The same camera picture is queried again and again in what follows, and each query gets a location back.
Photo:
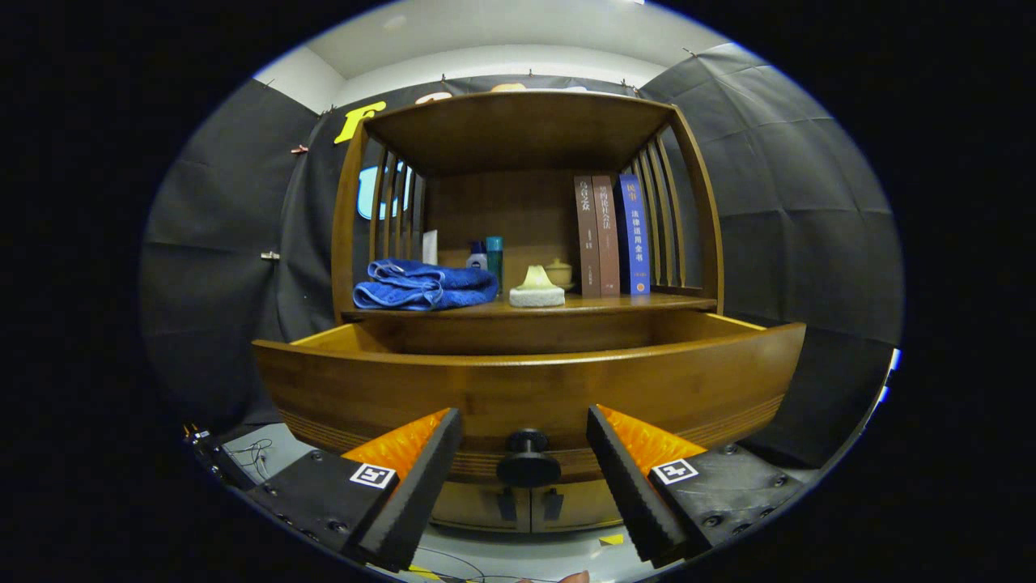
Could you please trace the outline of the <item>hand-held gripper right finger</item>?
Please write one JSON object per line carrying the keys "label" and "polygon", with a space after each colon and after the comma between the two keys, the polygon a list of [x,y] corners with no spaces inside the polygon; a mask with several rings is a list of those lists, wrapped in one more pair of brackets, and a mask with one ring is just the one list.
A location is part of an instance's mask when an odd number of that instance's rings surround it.
{"label": "hand-held gripper right finger", "polygon": [[593,405],[586,439],[638,557],[655,569],[743,538],[806,489],[737,444],[704,448]]}

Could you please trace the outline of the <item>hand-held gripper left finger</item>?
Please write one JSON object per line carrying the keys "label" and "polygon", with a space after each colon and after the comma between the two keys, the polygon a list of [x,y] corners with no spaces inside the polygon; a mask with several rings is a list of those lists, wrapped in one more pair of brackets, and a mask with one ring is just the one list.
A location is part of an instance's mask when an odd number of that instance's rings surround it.
{"label": "hand-held gripper left finger", "polygon": [[306,453],[247,497],[301,538],[399,572],[418,553],[462,434],[461,413],[445,407],[345,454]]}

